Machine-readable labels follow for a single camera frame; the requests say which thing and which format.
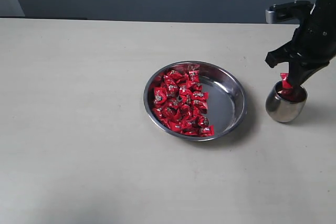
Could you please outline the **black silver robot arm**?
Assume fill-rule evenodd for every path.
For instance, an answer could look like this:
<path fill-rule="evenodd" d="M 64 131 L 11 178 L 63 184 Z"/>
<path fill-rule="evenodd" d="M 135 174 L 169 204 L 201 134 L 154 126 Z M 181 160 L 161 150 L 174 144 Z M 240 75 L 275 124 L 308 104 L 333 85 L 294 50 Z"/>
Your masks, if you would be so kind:
<path fill-rule="evenodd" d="M 288 62 L 288 79 L 292 87 L 302 85 L 313 74 L 329 65 L 335 57 L 335 0 L 294 1 L 273 5 L 266 10 L 266 22 L 300 22 L 292 39 L 266 56 L 274 68 Z"/>

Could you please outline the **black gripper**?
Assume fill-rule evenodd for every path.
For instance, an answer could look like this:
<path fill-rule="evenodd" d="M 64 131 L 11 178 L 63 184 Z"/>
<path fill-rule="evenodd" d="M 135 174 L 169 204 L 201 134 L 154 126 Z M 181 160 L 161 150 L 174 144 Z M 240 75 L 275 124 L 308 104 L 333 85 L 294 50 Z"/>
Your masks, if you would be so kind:
<path fill-rule="evenodd" d="M 270 67 L 288 62 L 287 82 L 294 88 L 325 68 L 335 57 L 335 11 L 311 11 L 292 39 L 267 53 Z"/>

